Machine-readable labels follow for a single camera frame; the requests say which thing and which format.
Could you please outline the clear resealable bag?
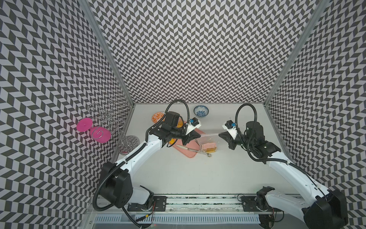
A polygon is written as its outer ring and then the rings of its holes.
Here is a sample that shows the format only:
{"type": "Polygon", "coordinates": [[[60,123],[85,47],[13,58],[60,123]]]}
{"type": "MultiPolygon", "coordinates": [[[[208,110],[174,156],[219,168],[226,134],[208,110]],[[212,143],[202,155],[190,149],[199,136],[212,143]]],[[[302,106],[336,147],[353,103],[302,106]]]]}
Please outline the clear resealable bag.
{"type": "Polygon", "coordinates": [[[201,134],[201,137],[196,139],[196,142],[200,145],[201,149],[206,152],[208,148],[217,148],[221,141],[218,133],[215,134],[201,134]]]}

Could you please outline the metal tongs white tips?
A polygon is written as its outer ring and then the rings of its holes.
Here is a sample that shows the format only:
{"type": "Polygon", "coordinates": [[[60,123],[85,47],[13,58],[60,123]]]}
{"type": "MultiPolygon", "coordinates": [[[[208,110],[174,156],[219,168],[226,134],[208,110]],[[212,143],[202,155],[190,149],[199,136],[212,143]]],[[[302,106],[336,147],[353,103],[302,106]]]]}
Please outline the metal tongs white tips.
{"type": "Polygon", "coordinates": [[[191,151],[191,152],[195,152],[195,153],[199,153],[199,154],[207,155],[208,157],[211,157],[211,156],[212,156],[210,153],[207,153],[207,152],[203,151],[202,149],[200,149],[200,150],[196,150],[196,149],[187,148],[187,147],[185,147],[185,146],[180,146],[180,145],[177,145],[177,147],[179,147],[179,148],[181,148],[181,149],[184,149],[184,150],[191,151]]]}

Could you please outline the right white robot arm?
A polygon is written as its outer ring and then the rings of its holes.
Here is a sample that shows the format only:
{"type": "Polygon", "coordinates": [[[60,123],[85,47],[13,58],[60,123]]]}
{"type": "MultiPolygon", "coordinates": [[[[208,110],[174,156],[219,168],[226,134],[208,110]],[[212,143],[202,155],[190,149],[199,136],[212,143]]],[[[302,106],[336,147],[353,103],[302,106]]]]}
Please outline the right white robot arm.
{"type": "Polygon", "coordinates": [[[250,139],[247,135],[223,132],[219,137],[228,143],[230,149],[241,146],[252,160],[274,169],[302,197],[297,199],[273,187],[262,187],[253,201],[258,210],[281,210],[302,220],[310,229],[341,229],[348,224],[346,196],[311,178],[292,163],[279,147],[266,141],[263,135],[250,139]]]}

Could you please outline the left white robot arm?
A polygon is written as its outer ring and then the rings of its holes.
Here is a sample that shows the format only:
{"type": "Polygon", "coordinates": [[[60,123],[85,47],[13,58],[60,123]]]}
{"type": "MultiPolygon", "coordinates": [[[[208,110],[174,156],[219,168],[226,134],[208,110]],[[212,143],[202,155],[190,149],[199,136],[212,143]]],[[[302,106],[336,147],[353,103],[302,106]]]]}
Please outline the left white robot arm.
{"type": "Polygon", "coordinates": [[[136,171],[171,139],[180,139],[186,145],[200,137],[196,130],[186,134],[183,128],[176,127],[156,127],[149,130],[147,140],[131,153],[115,163],[108,162],[103,166],[100,182],[92,199],[94,210],[104,211],[111,207],[121,209],[130,203],[150,209],[154,193],[146,187],[133,185],[132,179],[136,171]]]}

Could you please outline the pink plastic tray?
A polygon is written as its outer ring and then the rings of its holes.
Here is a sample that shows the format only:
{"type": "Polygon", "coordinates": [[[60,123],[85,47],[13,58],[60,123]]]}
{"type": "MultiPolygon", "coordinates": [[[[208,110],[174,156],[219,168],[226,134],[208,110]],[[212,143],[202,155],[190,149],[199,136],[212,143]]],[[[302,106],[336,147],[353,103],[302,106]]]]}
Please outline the pink plastic tray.
{"type": "MultiPolygon", "coordinates": [[[[173,145],[173,148],[175,148],[178,152],[180,152],[181,154],[183,154],[187,158],[194,158],[196,156],[197,153],[181,149],[181,148],[177,147],[177,145],[183,146],[181,139],[177,140],[177,142],[173,145]]],[[[192,140],[185,147],[196,149],[196,150],[201,149],[200,145],[196,142],[196,140],[192,140]]]]}

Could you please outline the blue patterned small bowl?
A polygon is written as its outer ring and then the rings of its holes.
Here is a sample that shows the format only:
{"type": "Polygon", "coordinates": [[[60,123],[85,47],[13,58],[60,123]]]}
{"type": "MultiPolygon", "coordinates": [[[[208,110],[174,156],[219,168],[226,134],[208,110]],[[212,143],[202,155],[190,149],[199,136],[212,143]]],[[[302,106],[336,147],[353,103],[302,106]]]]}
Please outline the blue patterned small bowl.
{"type": "Polygon", "coordinates": [[[204,105],[198,105],[193,109],[193,112],[198,118],[204,118],[209,114],[209,109],[204,105]]]}

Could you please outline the orange patterned small bowl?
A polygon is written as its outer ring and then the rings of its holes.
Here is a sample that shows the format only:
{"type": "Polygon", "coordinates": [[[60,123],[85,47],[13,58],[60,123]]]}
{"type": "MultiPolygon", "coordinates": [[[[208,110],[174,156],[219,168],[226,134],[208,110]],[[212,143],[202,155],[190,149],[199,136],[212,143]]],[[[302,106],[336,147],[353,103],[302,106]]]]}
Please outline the orange patterned small bowl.
{"type": "Polygon", "coordinates": [[[164,117],[164,115],[165,115],[164,112],[157,112],[157,113],[153,114],[152,122],[154,124],[158,123],[164,117]]]}

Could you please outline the pink round disc lower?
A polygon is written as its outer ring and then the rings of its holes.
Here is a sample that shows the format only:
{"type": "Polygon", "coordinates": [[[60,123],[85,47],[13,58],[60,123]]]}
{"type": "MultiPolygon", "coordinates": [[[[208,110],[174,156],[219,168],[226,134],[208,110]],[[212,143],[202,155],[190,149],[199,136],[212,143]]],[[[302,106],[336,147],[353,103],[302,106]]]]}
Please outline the pink round disc lower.
{"type": "Polygon", "coordinates": [[[93,127],[90,129],[90,136],[93,140],[103,144],[111,139],[112,134],[103,127],[93,127]]]}

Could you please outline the pink round disc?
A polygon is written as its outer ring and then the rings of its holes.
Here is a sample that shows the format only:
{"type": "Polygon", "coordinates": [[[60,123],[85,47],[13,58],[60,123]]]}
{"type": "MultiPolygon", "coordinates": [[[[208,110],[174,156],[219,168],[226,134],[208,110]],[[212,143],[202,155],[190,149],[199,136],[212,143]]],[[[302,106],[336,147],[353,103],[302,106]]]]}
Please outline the pink round disc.
{"type": "Polygon", "coordinates": [[[90,130],[93,126],[93,120],[90,118],[83,118],[80,120],[76,126],[77,131],[86,132],[90,130]]]}
{"type": "Polygon", "coordinates": [[[111,139],[112,134],[103,127],[93,127],[90,129],[90,136],[93,140],[103,144],[111,139]]]}

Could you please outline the pink round disc upper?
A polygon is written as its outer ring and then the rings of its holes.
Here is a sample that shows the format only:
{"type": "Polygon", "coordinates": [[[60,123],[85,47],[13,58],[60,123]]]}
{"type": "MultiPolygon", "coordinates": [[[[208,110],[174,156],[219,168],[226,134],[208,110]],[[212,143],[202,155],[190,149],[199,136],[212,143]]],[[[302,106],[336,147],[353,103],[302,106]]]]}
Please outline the pink round disc upper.
{"type": "Polygon", "coordinates": [[[80,120],[76,126],[77,131],[86,132],[90,130],[93,126],[93,120],[90,118],[83,118],[80,120]]]}

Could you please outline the metal base rail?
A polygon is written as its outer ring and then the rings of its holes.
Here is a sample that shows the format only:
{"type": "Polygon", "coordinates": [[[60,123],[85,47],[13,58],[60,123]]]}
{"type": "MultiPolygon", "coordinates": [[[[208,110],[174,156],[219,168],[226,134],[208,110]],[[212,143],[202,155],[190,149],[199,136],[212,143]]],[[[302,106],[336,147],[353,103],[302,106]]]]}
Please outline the metal base rail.
{"type": "Polygon", "coordinates": [[[260,210],[251,194],[158,194],[150,204],[128,203],[125,209],[138,224],[258,224],[272,228],[285,218],[279,209],[260,210]]]}

